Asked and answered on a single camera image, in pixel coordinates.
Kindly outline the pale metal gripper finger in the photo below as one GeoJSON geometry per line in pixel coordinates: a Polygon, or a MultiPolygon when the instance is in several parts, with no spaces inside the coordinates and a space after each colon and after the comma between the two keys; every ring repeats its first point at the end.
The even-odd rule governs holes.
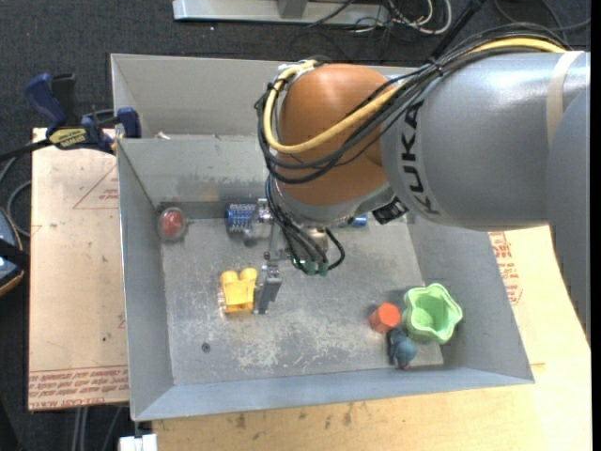
{"type": "Polygon", "coordinates": [[[242,219],[243,243],[246,246],[255,246],[270,236],[272,216],[266,198],[259,198],[254,203],[248,204],[242,219]]]}
{"type": "Polygon", "coordinates": [[[270,303],[276,300],[283,283],[278,264],[267,264],[262,267],[260,278],[254,290],[254,313],[266,314],[270,303]]]}

